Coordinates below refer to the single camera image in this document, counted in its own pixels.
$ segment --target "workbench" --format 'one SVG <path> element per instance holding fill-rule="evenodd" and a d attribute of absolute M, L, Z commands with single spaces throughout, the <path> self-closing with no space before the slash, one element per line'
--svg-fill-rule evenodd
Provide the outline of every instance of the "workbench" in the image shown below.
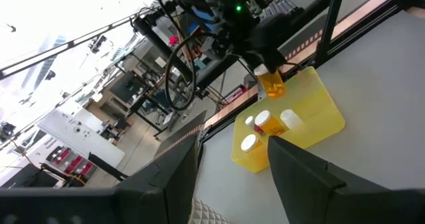
<path fill-rule="evenodd" d="M 152 99 L 154 92 L 157 90 L 157 88 L 159 88 L 163 82 L 164 82 L 165 78 L 161 78 L 160 80 L 158 80 L 157 84 L 155 85 L 155 87 L 149 87 L 146 88 L 145 90 L 142 91 L 142 93 L 134 100 L 133 104 L 130 106 L 128 113 L 126 114 L 126 118 L 130 117 L 133 114 L 136 114 L 137 116 L 139 116 L 143 121 L 147 122 L 147 124 L 149 124 L 152 128 L 154 128 L 155 130 L 158 131 L 158 133 L 156 133 L 155 135 L 153 135 L 155 138 L 157 138 L 158 135 L 162 134 L 164 131 L 166 131 L 168 129 L 168 127 L 165 128 L 160 128 L 158 126 L 156 126 L 153 122 L 151 122 L 148 118 L 146 118 L 144 116 L 144 114 L 142 114 L 140 112 L 140 108 L 142 107 L 143 103 L 148 100 L 150 101 L 155 107 L 157 107 L 158 109 L 160 109 L 160 111 L 162 111 L 164 114 L 168 115 L 169 112 L 167 110 L 165 110 L 163 107 L 161 107 L 161 105 L 156 102 L 154 99 Z"/>
<path fill-rule="evenodd" d="M 346 125 L 309 152 L 390 189 L 425 187 L 423 27 L 401 11 L 317 69 Z M 230 159 L 233 131 L 204 143 L 195 197 L 233 223 L 288 223 L 270 168 L 254 174 Z"/>

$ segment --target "metal bar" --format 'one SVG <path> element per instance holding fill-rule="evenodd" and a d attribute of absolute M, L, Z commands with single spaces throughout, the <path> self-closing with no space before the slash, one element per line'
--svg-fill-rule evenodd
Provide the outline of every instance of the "metal bar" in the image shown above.
<path fill-rule="evenodd" d="M 355 24 L 352 29 L 345 31 L 331 41 L 331 46 L 329 47 L 325 61 L 334 57 L 337 53 L 347 48 L 364 34 L 368 33 L 377 25 L 381 24 L 401 10 L 402 8 L 399 7 L 394 0 L 385 1 L 385 3 L 382 4 L 380 11 L 369 13 L 366 17 L 363 17 L 357 24 Z"/>
<path fill-rule="evenodd" d="M 149 97 L 149 95 L 147 95 L 147 94 L 144 94 L 143 95 L 147 100 L 149 100 L 153 105 L 155 105 L 157 108 L 159 108 L 160 109 L 160 111 L 162 111 L 164 114 L 166 114 L 166 115 L 168 115 L 169 114 L 169 112 L 168 111 L 166 111 L 162 106 L 161 106 L 161 104 L 160 103 L 158 103 L 156 100 L 154 100 L 153 98 L 151 98 L 151 97 Z"/>
<path fill-rule="evenodd" d="M 322 63 L 327 56 L 327 51 L 329 50 L 333 29 L 335 28 L 335 24 L 337 22 L 339 8 L 341 7 L 342 1 L 343 0 L 331 0 L 329 12 L 326 17 L 325 27 L 323 28 L 323 35 L 317 46 L 315 65 Z"/>
<path fill-rule="evenodd" d="M 168 47 L 167 44 L 164 43 L 164 41 L 159 38 L 159 36 L 153 32 L 151 25 L 149 25 L 145 20 L 138 17 L 134 20 L 134 27 L 139 31 L 142 35 L 147 37 L 155 47 L 159 49 L 161 53 L 163 53 L 167 58 L 170 58 L 173 51 Z M 181 75 L 185 78 L 187 82 L 192 81 L 192 71 L 189 69 L 181 59 L 174 58 L 173 60 L 173 66 L 179 70 Z"/>
<path fill-rule="evenodd" d="M 126 71 L 124 69 L 122 69 L 120 66 L 118 66 L 118 63 L 114 64 L 114 66 L 117 67 L 124 74 L 126 73 Z"/>
<path fill-rule="evenodd" d="M 138 44 L 136 46 L 134 46 L 134 49 L 136 49 L 137 47 L 139 47 L 141 45 Z M 0 150 L 8 145 L 10 143 L 10 140 L 14 140 L 16 138 L 18 138 L 22 133 L 28 131 L 30 128 L 32 128 L 38 121 L 40 121 L 42 118 L 44 118 L 45 116 L 49 115 L 55 108 L 63 105 L 66 101 L 68 101 L 69 99 L 71 99 L 72 97 L 74 97 L 76 94 L 78 94 L 85 86 L 87 86 L 88 84 L 90 84 L 91 82 L 94 81 L 94 79 L 100 75 L 102 75 L 104 73 L 105 70 L 108 70 L 109 68 L 111 68 L 112 66 L 114 66 L 115 64 L 117 64 L 118 62 L 120 62 L 120 60 L 116 60 L 114 61 L 111 65 L 109 65 L 108 67 L 106 67 L 104 70 L 100 71 L 98 74 L 96 74 L 95 76 L 93 76 L 89 81 L 85 82 L 82 86 L 80 86 L 80 88 L 76 89 L 73 93 L 71 93 L 70 96 L 64 98 L 63 100 L 61 100 L 59 103 L 57 103 L 54 108 L 52 110 L 49 110 L 48 112 L 40 115 L 38 118 L 36 118 L 34 121 L 32 121 L 31 123 L 29 123 L 28 125 L 26 125 L 24 128 L 21 128 L 18 132 L 16 132 L 13 136 L 9 137 L 9 139 L 5 142 L 3 142 L 3 145 L 0 146 Z"/>
<path fill-rule="evenodd" d="M 273 47 L 280 47 L 283 43 L 293 37 L 299 30 L 305 27 L 312 19 L 320 15 L 326 8 L 328 8 L 331 0 L 315 0 L 311 5 L 305 8 L 302 12 L 299 10 L 294 13 L 295 17 L 288 24 L 288 28 L 280 33 L 276 34 L 276 37 L 270 42 Z"/>
<path fill-rule="evenodd" d="M 140 64 L 146 68 L 146 72 L 148 72 L 148 71 L 152 71 L 152 72 L 154 72 L 156 75 L 161 76 L 161 74 L 160 74 L 159 72 L 157 72 L 155 69 L 153 69 L 153 68 L 149 67 L 148 65 L 146 65 L 146 63 L 145 63 L 143 60 L 141 60 L 141 59 L 140 59 L 137 55 L 135 55 L 133 52 L 131 52 L 131 53 L 130 53 L 130 54 L 128 54 L 128 55 L 131 55 L 131 56 L 133 56 L 135 59 L 137 59 L 137 61 L 139 61 L 139 62 L 140 62 Z"/>
<path fill-rule="evenodd" d="M 157 138 L 157 136 L 158 135 L 160 135 L 160 134 L 162 134 L 164 131 L 166 131 L 168 128 L 164 128 L 164 129 L 162 129 L 162 130 L 160 130 L 160 131 L 158 131 L 158 133 L 156 133 L 155 135 L 153 135 L 153 137 L 156 139 L 156 140 L 158 140 L 158 138 Z"/>
<path fill-rule="evenodd" d="M 347 48 L 350 44 L 360 39 L 363 35 L 387 20 L 391 16 L 397 14 L 401 10 L 400 7 L 394 2 L 394 0 L 387 0 L 385 3 L 377 7 L 374 11 L 371 11 L 367 16 L 356 22 L 354 25 L 349 27 L 344 33 L 334 38 L 331 42 L 331 47 L 327 51 L 327 56 L 323 59 L 323 62 L 317 64 L 315 68 L 320 67 L 330 58 Z M 298 71 L 303 69 L 308 62 L 315 56 L 315 53 L 305 58 L 297 66 L 291 68 L 289 71 L 283 74 L 284 81 L 291 78 Z"/>
<path fill-rule="evenodd" d="M 8 76 L 11 76 L 12 73 L 13 74 L 17 73 L 17 70 L 16 70 L 16 71 L 13 71 L 11 74 L 5 74 L 4 71 L 7 70 L 7 69 L 13 68 L 14 66 L 17 66 L 17 65 L 20 65 L 20 64 L 23 64 L 24 62 L 28 62 L 29 64 L 24 66 L 23 68 L 20 68 L 19 72 L 22 71 L 22 70 L 25 70 L 27 68 L 30 68 L 30 67 L 37 65 L 38 63 L 45 61 L 45 60 L 47 60 L 47 59 L 49 59 L 49 58 L 51 58 L 55 55 L 59 55 L 59 54 L 65 52 L 65 51 L 67 51 L 68 49 L 74 48 L 74 47 L 76 47 L 76 46 L 78 46 L 78 45 L 80 45 L 80 44 L 82 44 L 82 43 L 84 43 L 84 42 L 86 42 L 90 39 L 93 39 L 94 37 L 96 37 L 98 35 L 104 34 L 108 31 L 111 31 L 112 29 L 115 29 L 115 28 L 117 28 L 121 25 L 124 25 L 124 24 L 129 22 L 129 19 L 131 19 L 132 17 L 138 16 L 138 14 L 139 14 L 138 12 L 134 13 L 133 15 L 127 16 L 126 18 L 120 19 L 119 21 L 116 21 L 116 22 L 109 24 L 105 27 L 102 27 L 100 29 L 96 29 L 95 31 L 92 31 L 88 34 L 81 36 L 81 37 L 78 37 L 76 39 L 68 41 L 67 43 L 61 44 L 61 45 L 54 47 L 54 48 L 51 48 L 51 49 L 44 51 L 42 53 L 39 53 L 37 55 L 33 55 L 33 56 L 30 56 L 30 57 L 24 58 L 23 60 L 20 60 L 19 62 L 15 62 L 13 64 L 8 64 L 8 65 L 0 68 L 0 72 L 3 74 L 3 75 L 0 75 L 0 80 L 6 78 Z"/>
<path fill-rule="evenodd" d="M 138 111 L 134 112 L 134 114 L 137 114 L 143 121 L 147 122 L 152 128 L 155 128 L 158 132 L 161 132 L 162 130 L 158 128 L 153 122 L 148 120 L 145 116 L 141 115 Z"/>

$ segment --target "white cap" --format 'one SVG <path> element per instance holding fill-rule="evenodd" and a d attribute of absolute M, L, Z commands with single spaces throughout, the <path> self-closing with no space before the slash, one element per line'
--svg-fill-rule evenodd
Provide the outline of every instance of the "white cap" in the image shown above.
<path fill-rule="evenodd" d="M 265 124 L 270 119 L 271 116 L 272 115 L 267 110 L 259 113 L 257 117 L 255 117 L 255 125 L 259 127 L 263 126 L 263 124 Z"/>
<path fill-rule="evenodd" d="M 244 141 L 242 141 L 240 145 L 240 149 L 242 149 L 242 151 L 244 152 L 249 152 L 252 150 L 253 147 L 255 147 L 257 142 L 258 142 L 257 136 L 255 136 L 255 134 L 250 134 L 244 139 Z"/>
<path fill-rule="evenodd" d="M 295 128 L 303 123 L 303 120 L 292 110 L 287 109 L 280 114 L 280 120 L 289 128 Z"/>
<path fill-rule="evenodd" d="M 256 76 L 267 74 L 267 73 L 268 73 L 268 69 L 266 68 L 264 64 L 260 64 L 257 68 L 254 69 L 254 74 Z"/>
<path fill-rule="evenodd" d="M 254 117 L 249 116 L 249 117 L 247 117 L 247 118 L 245 119 L 245 124 L 246 124 L 246 125 L 251 125 L 251 124 L 253 123 L 253 121 L 254 121 Z"/>

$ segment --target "table surface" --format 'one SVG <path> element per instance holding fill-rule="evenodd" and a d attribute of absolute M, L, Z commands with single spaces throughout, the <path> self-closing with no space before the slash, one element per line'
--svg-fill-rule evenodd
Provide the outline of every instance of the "table surface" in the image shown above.
<path fill-rule="evenodd" d="M 390 189 L 425 187 L 425 20 L 404 11 L 317 69 L 346 119 L 309 152 Z M 288 223 L 270 173 L 230 159 L 233 125 L 205 143 L 195 196 L 234 223 Z"/>
<path fill-rule="evenodd" d="M 348 17 L 340 21 L 334 28 L 332 39 L 340 35 L 342 32 L 346 31 L 351 25 L 355 24 L 357 21 L 361 20 L 365 15 L 370 13 L 373 9 L 377 8 L 379 5 L 383 4 L 385 0 L 369 0 L 364 5 L 359 7 L 356 11 L 352 12 Z M 301 51 L 294 50 L 293 53 L 297 53 L 295 56 L 292 56 L 288 59 L 288 62 L 293 63 L 300 63 L 303 60 L 307 59 L 309 56 L 311 56 L 317 46 L 317 40 L 309 43 L 308 46 L 306 46 Z M 289 69 L 291 69 L 292 65 L 285 64 L 281 66 L 280 71 L 286 72 Z M 210 125 L 215 124 L 216 122 L 219 122 L 221 119 L 226 117 L 229 113 L 231 113 L 234 109 L 236 109 L 238 106 L 242 105 L 244 102 L 246 102 L 251 97 L 257 95 L 258 87 L 254 86 L 251 88 L 247 93 L 240 96 L 237 100 L 232 102 L 230 105 L 224 107 L 220 112 L 216 113 L 213 117 L 209 118 L 205 122 L 205 127 L 208 127 Z"/>

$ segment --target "translucent yellow tray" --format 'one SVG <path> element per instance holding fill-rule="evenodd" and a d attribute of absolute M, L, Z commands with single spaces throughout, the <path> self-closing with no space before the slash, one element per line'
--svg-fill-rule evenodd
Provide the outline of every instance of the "translucent yellow tray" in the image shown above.
<path fill-rule="evenodd" d="M 240 149 L 243 139 L 254 134 L 244 123 L 249 116 L 256 117 L 261 111 L 269 110 L 281 122 L 280 113 L 292 109 L 303 120 L 303 124 L 288 130 L 280 137 L 304 149 L 344 128 L 344 118 L 313 67 L 306 68 L 290 78 L 285 82 L 285 87 L 286 93 L 283 97 L 260 100 L 240 113 L 235 120 L 232 160 L 250 171 L 263 170 L 269 166 L 269 161 L 268 136 L 259 136 L 264 145 L 248 153 Z"/>

